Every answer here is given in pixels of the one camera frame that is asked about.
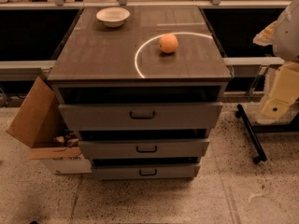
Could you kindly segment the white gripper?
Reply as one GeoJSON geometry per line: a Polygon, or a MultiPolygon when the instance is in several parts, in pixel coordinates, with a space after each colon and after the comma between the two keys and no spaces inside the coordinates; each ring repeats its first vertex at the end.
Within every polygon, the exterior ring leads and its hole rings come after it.
{"type": "Polygon", "coordinates": [[[269,119],[280,119],[299,98],[299,63],[285,62],[275,78],[261,113],[269,119]]]}

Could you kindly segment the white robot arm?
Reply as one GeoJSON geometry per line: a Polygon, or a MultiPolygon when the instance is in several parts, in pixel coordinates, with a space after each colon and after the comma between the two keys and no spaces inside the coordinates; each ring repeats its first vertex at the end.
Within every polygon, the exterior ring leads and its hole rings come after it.
{"type": "Polygon", "coordinates": [[[284,61],[261,107],[263,119],[280,119],[299,98],[299,0],[292,0],[253,43],[271,45],[273,53],[284,61]]]}

